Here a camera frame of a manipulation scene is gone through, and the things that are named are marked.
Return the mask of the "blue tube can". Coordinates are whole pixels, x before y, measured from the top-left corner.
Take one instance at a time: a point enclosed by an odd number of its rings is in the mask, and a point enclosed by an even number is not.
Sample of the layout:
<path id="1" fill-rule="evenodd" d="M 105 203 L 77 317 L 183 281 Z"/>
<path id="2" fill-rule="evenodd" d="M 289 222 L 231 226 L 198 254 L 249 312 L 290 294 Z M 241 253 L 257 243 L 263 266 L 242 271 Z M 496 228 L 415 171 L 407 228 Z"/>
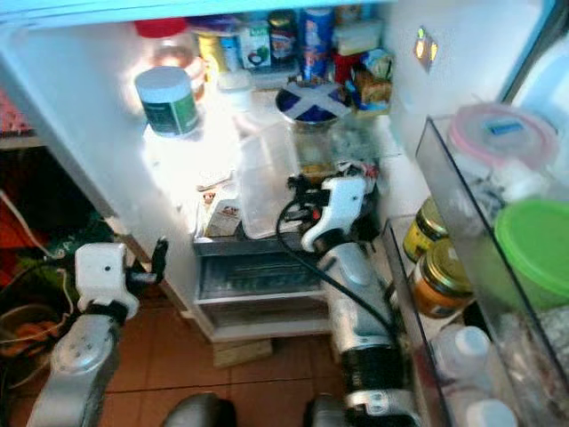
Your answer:
<path id="1" fill-rule="evenodd" d="M 301 78 L 324 80 L 331 66 L 334 12 L 331 7 L 302 9 L 298 20 L 301 32 Z"/>

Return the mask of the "white and green carton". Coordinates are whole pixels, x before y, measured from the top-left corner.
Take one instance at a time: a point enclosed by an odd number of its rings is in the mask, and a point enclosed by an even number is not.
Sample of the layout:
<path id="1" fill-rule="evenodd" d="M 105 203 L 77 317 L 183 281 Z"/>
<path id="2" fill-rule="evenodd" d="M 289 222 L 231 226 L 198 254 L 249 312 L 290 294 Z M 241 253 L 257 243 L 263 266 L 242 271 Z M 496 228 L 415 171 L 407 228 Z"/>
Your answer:
<path id="1" fill-rule="evenodd" d="M 238 32 L 241 66 L 244 69 L 272 65 L 271 28 L 264 18 L 246 20 Z"/>

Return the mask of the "clear plastic container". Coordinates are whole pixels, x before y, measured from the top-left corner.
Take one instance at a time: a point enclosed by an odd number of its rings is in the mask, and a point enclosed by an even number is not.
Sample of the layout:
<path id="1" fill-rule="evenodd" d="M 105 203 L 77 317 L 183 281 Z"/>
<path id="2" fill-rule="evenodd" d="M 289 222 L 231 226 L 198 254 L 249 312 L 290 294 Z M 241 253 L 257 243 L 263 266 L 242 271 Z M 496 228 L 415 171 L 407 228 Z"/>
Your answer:
<path id="1" fill-rule="evenodd" d="M 264 127 L 240 140 L 233 179 L 238 187 L 241 228 L 248 238 L 274 235 L 277 216 L 293 199 L 287 180 L 298 173 L 295 138 L 287 123 Z"/>

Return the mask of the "red plastic crate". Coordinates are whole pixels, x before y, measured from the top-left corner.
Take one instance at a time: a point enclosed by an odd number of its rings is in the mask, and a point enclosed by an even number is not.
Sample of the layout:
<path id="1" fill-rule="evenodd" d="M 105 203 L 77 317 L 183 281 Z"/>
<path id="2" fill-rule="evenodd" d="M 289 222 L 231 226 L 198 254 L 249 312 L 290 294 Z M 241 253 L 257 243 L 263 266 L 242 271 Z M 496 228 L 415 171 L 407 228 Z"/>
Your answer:
<path id="1" fill-rule="evenodd" d="M 16 109 L 3 89 L 0 90 L 1 132 L 20 133 L 28 129 L 23 114 Z"/>

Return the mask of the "robot left leg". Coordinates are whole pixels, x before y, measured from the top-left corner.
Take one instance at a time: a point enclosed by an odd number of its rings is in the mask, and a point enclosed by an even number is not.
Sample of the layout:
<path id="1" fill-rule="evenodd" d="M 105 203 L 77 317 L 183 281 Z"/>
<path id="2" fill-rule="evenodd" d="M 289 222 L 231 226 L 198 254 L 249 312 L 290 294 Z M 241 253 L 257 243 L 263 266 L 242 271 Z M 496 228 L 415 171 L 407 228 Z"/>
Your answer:
<path id="1" fill-rule="evenodd" d="M 222 399 L 215 393 L 198 393 L 176 404 L 160 427 L 215 427 L 220 420 Z"/>

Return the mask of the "robot leg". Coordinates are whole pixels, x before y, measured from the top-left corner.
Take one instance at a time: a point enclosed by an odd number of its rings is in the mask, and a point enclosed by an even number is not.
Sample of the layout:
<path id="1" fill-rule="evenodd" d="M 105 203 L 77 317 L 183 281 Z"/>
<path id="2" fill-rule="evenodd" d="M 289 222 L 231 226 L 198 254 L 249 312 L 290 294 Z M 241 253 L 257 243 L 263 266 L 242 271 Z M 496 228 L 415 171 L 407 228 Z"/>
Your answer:
<path id="1" fill-rule="evenodd" d="M 220 420 L 222 399 L 215 393 L 198 393 L 176 404 L 160 427 L 215 427 Z"/>
<path id="2" fill-rule="evenodd" d="M 302 427 L 350 427 L 340 399 L 320 394 L 305 407 Z"/>

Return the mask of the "colourful snack bag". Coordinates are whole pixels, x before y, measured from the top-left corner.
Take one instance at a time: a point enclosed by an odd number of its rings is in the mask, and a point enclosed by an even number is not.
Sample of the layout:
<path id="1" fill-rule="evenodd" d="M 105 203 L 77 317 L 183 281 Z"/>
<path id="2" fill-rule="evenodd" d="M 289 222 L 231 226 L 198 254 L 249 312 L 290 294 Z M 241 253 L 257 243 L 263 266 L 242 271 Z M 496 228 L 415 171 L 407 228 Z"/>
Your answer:
<path id="1" fill-rule="evenodd" d="M 350 70 L 347 82 L 357 111 L 380 114 L 389 109 L 393 83 L 390 81 L 393 56 L 387 50 L 377 48 L 362 53 Z"/>

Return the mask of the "white jar green label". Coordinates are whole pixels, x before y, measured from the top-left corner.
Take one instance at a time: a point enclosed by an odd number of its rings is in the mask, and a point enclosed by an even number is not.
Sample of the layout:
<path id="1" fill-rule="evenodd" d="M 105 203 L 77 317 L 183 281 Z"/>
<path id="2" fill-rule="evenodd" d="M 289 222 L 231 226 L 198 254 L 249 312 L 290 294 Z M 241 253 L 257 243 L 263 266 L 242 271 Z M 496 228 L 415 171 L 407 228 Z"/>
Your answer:
<path id="1" fill-rule="evenodd" d="M 183 68 L 157 66 L 134 80 L 148 125 L 159 137 L 180 138 L 202 126 L 192 80 Z"/>

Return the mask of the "round basket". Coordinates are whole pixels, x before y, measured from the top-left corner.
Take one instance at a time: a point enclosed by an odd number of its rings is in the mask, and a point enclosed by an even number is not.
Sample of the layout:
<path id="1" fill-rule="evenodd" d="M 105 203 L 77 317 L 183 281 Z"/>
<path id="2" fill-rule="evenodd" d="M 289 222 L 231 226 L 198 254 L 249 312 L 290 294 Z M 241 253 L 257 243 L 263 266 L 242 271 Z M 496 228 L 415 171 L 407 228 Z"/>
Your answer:
<path id="1" fill-rule="evenodd" d="M 61 310 L 40 302 L 6 310 L 0 317 L 0 373 L 15 381 L 40 370 L 65 318 Z"/>

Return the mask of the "white fridge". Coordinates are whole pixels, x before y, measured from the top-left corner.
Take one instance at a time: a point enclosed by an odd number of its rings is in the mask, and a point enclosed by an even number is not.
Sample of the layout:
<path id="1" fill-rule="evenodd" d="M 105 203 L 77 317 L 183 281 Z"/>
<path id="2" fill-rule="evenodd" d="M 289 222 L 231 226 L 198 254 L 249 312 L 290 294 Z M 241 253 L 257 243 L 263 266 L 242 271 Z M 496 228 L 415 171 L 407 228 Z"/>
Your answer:
<path id="1" fill-rule="evenodd" d="M 382 220 L 414 213 L 428 195 L 414 157 L 428 118 L 512 101 L 533 62 L 569 34 L 569 0 L 1 0 L 4 92 L 138 256 L 170 240 L 168 293 L 203 331 L 192 304 L 202 199 L 195 184 L 207 168 L 228 165 L 236 130 L 217 111 L 206 114 L 202 141 L 148 130 L 133 80 L 148 68 L 150 49 L 132 23 L 341 4 L 372 4 L 394 57 L 393 101 L 373 128 Z M 413 56 L 419 26 L 439 44 L 430 73 Z"/>

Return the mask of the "orange jar gold lid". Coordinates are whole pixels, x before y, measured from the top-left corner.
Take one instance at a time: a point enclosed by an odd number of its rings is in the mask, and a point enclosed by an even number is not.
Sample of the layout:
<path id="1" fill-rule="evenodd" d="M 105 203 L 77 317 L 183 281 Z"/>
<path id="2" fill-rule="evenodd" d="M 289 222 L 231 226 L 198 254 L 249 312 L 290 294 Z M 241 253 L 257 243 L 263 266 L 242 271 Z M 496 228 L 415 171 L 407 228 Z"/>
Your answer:
<path id="1" fill-rule="evenodd" d="M 430 246 L 409 281 L 415 309 L 428 318 L 454 316 L 473 300 L 472 285 L 450 238 Z"/>

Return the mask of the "wooden block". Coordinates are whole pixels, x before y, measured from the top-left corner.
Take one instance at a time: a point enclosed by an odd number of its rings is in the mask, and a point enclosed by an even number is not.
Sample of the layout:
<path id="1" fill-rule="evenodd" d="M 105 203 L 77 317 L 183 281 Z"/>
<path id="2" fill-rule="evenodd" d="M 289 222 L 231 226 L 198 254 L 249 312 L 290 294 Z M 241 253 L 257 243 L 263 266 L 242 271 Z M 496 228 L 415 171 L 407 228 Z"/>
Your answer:
<path id="1" fill-rule="evenodd" d="M 272 339 L 216 342 L 212 345 L 212 365 L 215 367 L 234 367 L 256 361 L 256 359 L 266 359 L 272 354 Z"/>

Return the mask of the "dark jar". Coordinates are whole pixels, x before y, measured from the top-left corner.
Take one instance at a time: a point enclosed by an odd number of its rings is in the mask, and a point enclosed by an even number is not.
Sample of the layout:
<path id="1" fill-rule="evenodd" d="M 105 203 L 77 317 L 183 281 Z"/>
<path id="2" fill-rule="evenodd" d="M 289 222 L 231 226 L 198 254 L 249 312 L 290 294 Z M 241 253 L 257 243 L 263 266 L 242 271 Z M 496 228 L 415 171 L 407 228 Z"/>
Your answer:
<path id="1" fill-rule="evenodd" d="M 268 14 L 269 53 L 272 64 L 285 64 L 297 56 L 298 31 L 294 11 Z"/>

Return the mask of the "tinted fridge door shelf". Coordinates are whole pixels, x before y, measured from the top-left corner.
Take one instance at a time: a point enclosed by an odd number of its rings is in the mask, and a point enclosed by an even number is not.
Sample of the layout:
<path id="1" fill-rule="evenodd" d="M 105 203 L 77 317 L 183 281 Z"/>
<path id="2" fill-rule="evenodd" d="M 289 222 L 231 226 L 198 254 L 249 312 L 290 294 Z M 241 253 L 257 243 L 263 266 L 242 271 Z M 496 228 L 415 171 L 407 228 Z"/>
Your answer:
<path id="1" fill-rule="evenodd" d="M 423 127 L 415 159 L 512 374 L 569 390 L 569 306 L 534 309 L 494 236 L 497 215 L 516 202 L 503 202 L 473 176 L 434 118 Z"/>
<path id="2" fill-rule="evenodd" d="M 414 395 L 416 414 L 421 427 L 455 427 L 450 407 L 450 396 L 439 382 L 437 358 L 431 349 L 432 338 L 445 326 L 466 324 L 461 314 L 448 318 L 424 318 L 416 310 L 410 274 L 414 265 L 404 254 L 403 239 L 413 224 L 413 216 L 391 217 L 383 224 L 381 244 L 385 251 L 390 284 L 394 289 L 393 302 L 399 312 L 404 330 L 404 354 L 409 365 L 410 383 Z"/>

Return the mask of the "blue tin white cross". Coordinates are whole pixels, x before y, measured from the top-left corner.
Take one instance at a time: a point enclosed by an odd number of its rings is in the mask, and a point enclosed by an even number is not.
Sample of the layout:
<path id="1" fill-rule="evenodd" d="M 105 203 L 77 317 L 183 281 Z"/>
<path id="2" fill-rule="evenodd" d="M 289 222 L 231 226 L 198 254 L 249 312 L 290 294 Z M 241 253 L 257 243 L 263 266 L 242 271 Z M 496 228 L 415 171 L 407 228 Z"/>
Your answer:
<path id="1" fill-rule="evenodd" d="M 321 123 L 352 113 L 344 85 L 324 82 L 292 82 L 277 91 L 274 106 L 290 121 Z"/>

